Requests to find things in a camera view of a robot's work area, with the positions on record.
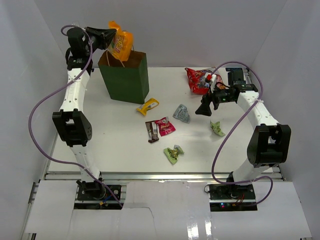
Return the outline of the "orange snack packet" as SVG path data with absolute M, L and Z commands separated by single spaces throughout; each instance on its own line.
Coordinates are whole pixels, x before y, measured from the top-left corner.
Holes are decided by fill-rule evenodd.
M 107 50 L 114 58 L 126 62 L 133 47 L 134 35 L 131 32 L 122 30 L 121 26 L 115 21 L 110 21 L 108 26 L 110 29 L 116 30 L 116 32 Z

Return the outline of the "large red snack bag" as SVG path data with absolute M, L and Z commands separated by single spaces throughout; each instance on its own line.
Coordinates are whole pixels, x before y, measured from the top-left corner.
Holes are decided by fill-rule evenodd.
M 190 91 L 196 95 L 205 95 L 208 92 L 208 90 L 211 89 L 211 87 L 209 88 L 204 87 L 203 76 L 205 75 L 205 73 L 216 74 L 217 83 L 219 83 L 217 84 L 217 87 L 220 89 L 224 89 L 225 86 L 223 85 L 224 82 L 222 80 L 222 77 L 220 76 L 218 71 L 214 73 L 215 69 L 216 69 L 215 67 L 211 67 L 211 68 L 205 68 L 201 70 L 194 70 L 194 69 L 185 67 L 184 70 L 186 71 L 186 74 L 187 74 Z

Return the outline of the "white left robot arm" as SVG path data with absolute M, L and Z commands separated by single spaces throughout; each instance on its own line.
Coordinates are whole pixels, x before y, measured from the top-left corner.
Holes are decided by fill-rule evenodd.
M 101 177 L 89 148 L 92 125 L 84 114 L 84 99 L 93 68 L 92 56 L 96 50 L 108 48 L 116 30 L 73 26 L 65 35 L 69 43 L 65 52 L 67 87 L 62 105 L 52 114 L 52 120 L 60 139 L 73 152 L 80 169 L 80 183 L 87 184 Z

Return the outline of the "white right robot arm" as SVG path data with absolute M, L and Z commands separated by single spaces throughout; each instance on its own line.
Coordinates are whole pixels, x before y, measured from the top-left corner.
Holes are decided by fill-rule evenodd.
M 201 105 L 195 112 L 209 117 L 220 104 L 233 102 L 244 111 L 222 141 L 224 144 L 242 120 L 250 121 L 253 133 L 246 149 L 246 160 L 230 173 L 226 182 L 226 195 L 233 200 L 243 195 L 242 185 L 258 181 L 262 172 L 287 160 L 291 128 L 287 124 L 280 124 L 270 114 L 261 97 L 262 91 L 254 84 L 236 84 L 225 89 L 216 86 L 202 96 Z

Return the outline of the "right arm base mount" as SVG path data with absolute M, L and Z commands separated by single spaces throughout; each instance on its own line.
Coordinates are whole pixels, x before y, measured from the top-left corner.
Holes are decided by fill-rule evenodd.
M 257 211 L 253 185 L 207 184 L 203 191 L 208 194 L 211 212 Z

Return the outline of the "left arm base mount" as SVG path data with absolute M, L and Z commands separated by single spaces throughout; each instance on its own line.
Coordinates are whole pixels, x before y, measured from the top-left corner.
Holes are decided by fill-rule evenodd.
M 118 184 L 107 185 L 110 191 L 100 183 L 76 181 L 75 210 L 121 210 L 117 202 L 121 200 L 122 187 Z

